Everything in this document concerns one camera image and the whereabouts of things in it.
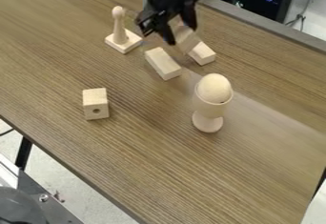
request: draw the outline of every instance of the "cube with hole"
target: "cube with hole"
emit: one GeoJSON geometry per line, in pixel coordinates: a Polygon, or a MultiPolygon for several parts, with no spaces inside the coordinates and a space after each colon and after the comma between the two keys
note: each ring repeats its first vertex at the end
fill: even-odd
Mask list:
{"type": "Polygon", "coordinates": [[[109,117],[107,90],[105,88],[83,90],[83,107],[86,120],[109,117]]]}

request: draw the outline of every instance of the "wooden table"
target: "wooden table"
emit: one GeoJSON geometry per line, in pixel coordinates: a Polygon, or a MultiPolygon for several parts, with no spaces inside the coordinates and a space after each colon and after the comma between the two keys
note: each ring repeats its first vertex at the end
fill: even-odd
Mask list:
{"type": "Polygon", "coordinates": [[[298,223],[326,161],[326,56],[205,7],[217,52],[164,82],[142,48],[104,44],[111,8],[142,0],[0,0],[0,114],[140,223],[298,223]],[[195,81],[230,78],[218,134],[191,123],[195,81]],[[108,88],[110,119],[88,122],[82,90],[108,88]]]}

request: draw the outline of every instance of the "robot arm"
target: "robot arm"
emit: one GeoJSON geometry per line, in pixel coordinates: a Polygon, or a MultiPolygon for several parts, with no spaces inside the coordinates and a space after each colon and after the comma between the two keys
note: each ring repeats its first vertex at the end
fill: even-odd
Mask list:
{"type": "Polygon", "coordinates": [[[175,45],[175,39],[169,21],[180,15],[184,24],[193,30],[197,28],[194,5],[198,0],[147,0],[135,23],[144,36],[158,32],[169,44],[175,45]]]}

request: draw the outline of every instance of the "rectangular wooden block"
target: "rectangular wooden block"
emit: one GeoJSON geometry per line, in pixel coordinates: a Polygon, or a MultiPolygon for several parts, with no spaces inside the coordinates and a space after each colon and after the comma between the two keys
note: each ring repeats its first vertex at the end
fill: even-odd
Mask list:
{"type": "Polygon", "coordinates": [[[216,53],[204,42],[200,41],[188,55],[200,66],[204,66],[215,61],[216,53]]]}
{"type": "Polygon", "coordinates": [[[181,67],[160,47],[145,51],[146,60],[167,81],[181,75],[181,67]]]}
{"type": "Polygon", "coordinates": [[[176,45],[183,53],[190,52],[200,42],[195,32],[186,26],[178,26],[174,31],[174,37],[176,45]]]}
{"type": "Polygon", "coordinates": [[[83,90],[83,107],[86,120],[109,117],[107,90],[105,88],[83,90]]]}

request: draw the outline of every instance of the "wooden ball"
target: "wooden ball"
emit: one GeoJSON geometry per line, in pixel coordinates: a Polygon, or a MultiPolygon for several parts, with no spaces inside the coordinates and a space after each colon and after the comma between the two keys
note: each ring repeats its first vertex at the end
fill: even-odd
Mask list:
{"type": "Polygon", "coordinates": [[[232,97],[232,87],[229,80],[217,73],[204,76],[198,83],[197,94],[205,101],[222,104],[232,97]]]}
{"type": "Polygon", "coordinates": [[[112,10],[112,17],[119,19],[125,16],[125,10],[122,7],[114,7],[112,10]]]}

